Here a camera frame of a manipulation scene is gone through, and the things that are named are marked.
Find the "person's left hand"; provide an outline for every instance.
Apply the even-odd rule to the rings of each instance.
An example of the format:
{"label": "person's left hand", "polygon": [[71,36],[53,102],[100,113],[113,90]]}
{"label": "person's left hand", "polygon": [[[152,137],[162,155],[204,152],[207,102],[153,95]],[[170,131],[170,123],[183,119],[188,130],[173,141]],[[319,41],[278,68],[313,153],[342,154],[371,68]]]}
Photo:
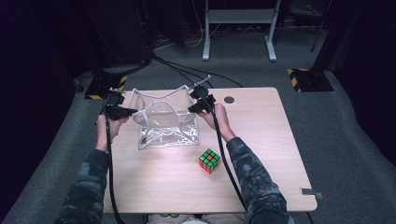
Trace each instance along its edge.
{"label": "person's left hand", "polygon": [[[125,123],[129,117],[112,120],[109,119],[110,123],[110,140],[113,142],[113,138],[119,134],[121,124]],[[97,127],[97,142],[96,149],[107,152],[107,136],[106,136],[106,118],[105,115],[99,115],[96,121]]]}

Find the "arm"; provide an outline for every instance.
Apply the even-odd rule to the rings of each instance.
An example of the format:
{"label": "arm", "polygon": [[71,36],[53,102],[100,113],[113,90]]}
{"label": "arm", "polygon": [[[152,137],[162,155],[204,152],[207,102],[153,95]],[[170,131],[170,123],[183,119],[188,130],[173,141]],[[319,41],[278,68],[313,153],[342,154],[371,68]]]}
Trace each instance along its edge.
{"label": "arm", "polygon": [[[117,136],[120,126],[128,118],[110,120],[110,140]],[[78,179],[67,193],[55,223],[100,223],[108,169],[106,121],[98,117],[96,149],[81,164]]]}
{"label": "arm", "polygon": [[[249,223],[294,223],[287,214],[286,200],[276,183],[271,179],[260,159],[236,137],[223,105],[215,105],[221,137],[227,143],[236,176],[247,207]],[[210,127],[214,128],[211,114],[199,113]]]}

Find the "hole in table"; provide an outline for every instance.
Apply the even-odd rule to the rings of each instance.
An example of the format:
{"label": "hole in table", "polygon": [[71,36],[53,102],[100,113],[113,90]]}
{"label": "hole in table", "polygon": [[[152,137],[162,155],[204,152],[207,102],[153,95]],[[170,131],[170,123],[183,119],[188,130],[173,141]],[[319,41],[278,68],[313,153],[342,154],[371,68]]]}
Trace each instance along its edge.
{"label": "hole in table", "polygon": [[234,102],[234,98],[232,96],[226,96],[224,98],[224,102],[227,104],[232,104]]}

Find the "camouflage sleeve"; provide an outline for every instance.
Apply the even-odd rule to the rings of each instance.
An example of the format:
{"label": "camouflage sleeve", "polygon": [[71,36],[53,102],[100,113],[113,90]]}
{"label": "camouflage sleeve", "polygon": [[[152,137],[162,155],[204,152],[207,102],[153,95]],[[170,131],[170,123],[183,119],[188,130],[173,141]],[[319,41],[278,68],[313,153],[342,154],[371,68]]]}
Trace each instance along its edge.
{"label": "camouflage sleeve", "polygon": [[286,200],[260,159],[235,137],[227,143],[249,223],[294,223],[287,213]]}
{"label": "camouflage sleeve", "polygon": [[78,179],[70,187],[55,223],[73,223],[77,219],[84,219],[86,223],[101,222],[107,169],[107,154],[93,149],[81,164]]}

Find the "person's right hand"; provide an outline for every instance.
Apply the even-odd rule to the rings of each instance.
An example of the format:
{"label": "person's right hand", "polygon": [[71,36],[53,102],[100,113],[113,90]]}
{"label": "person's right hand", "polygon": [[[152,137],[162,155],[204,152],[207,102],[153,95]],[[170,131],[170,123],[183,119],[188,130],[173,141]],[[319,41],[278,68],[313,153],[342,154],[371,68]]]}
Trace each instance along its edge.
{"label": "person's right hand", "polygon": [[[235,138],[236,135],[231,129],[225,107],[222,104],[215,104],[213,109],[216,114],[216,119],[218,120],[221,137],[224,139],[224,141],[228,142],[232,138]],[[215,121],[211,113],[200,112],[197,113],[197,115],[203,118],[212,129],[216,130]]]}

